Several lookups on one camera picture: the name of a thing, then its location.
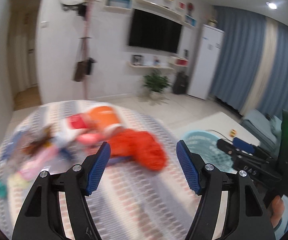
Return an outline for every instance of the floor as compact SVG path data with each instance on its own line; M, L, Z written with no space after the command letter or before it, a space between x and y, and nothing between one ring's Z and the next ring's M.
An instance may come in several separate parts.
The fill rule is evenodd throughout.
M28 88L23 92L19 92L15 99L14 110L21 110L33 106L40 106L41 99L38 91L38 87Z
M212 100L201 100L188 95L167 93L158 101L152 101L147 97L137 96L101 101L126 107L139 113L148 114L161 120L171 131L217 112L224 112L235 121L239 121L238 116L217 102ZM34 106L14 111L12 120L7 129L7 134L13 132L15 127L37 108L38 106Z

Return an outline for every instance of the red plush toy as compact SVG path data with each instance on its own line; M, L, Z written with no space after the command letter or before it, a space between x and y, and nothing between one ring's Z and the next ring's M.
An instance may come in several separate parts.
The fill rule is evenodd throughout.
M131 156L140 165L153 171L160 171L166 166L166 153L147 131L125 129L108 143L111 146L111 157Z

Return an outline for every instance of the white cabinet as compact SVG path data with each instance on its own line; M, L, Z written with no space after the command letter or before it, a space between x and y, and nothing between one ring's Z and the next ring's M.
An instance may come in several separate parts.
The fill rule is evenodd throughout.
M224 32L208 25L204 25L202 31L199 52L188 87L188 95L205 100L215 74Z

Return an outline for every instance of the black television screen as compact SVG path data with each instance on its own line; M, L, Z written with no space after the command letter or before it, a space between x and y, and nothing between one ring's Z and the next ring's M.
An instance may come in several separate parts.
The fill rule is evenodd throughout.
M134 10L128 45L177 53L182 25L142 10Z

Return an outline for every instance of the potted plant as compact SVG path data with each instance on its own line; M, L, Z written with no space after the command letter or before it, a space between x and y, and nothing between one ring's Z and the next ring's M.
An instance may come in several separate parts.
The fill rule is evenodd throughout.
M151 74L144 76L144 87L147 87L151 91L152 100L159 99L164 89L169 86L170 81L168 77L161 76L157 70L153 70Z

